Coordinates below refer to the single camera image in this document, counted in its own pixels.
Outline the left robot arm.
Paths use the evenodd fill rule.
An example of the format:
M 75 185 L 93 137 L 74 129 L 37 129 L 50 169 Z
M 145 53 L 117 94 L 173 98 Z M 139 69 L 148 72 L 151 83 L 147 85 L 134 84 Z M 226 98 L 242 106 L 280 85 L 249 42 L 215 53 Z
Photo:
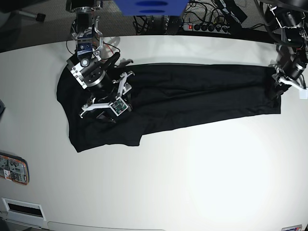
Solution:
M 293 50 L 284 64 L 273 67 L 272 98 L 291 87 L 307 91 L 303 72 L 308 67 L 308 2 L 306 0 L 256 0 L 254 4 L 268 35 L 278 46 Z

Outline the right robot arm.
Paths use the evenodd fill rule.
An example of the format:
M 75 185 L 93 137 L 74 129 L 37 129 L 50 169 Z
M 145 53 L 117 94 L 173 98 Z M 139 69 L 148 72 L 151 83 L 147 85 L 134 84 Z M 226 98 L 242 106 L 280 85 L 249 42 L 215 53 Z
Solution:
M 117 79 L 111 79 L 107 71 L 115 67 L 119 52 L 103 56 L 103 34 L 98 29 L 99 16 L 94 12 L 101 9 L 101 0 L 68 0 L 66 11 L 75 13 L 70 36 L 76 42 L 73 56 L 67 60 L 67 68 L 75 80 L 91 95 L 81 107 L 79 116 L 91 116 L 107 122 L 115 122 L 124 112 L 131 111 L 128 78 L 134 72 L 122 72 Z

